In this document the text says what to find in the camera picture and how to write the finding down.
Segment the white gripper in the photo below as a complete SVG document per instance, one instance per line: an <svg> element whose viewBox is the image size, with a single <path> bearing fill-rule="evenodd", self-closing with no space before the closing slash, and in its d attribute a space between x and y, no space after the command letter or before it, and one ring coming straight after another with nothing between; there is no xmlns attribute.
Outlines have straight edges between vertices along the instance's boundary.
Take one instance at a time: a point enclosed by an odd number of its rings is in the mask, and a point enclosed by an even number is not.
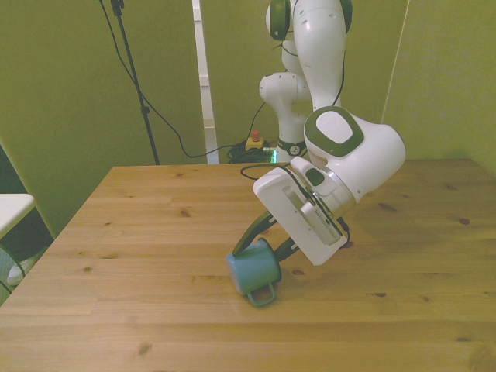
<svg viewBox="0 0 496 372"><path fill-rule="evenodd" d="M253 184L253 191L268 211L248 227L232 255L241 254L262 232L276 222L290 236L275 251L278 263L299 249L315 266L324 264L347 238L316 203L306 198L290 174L275 168Z"/></svg>

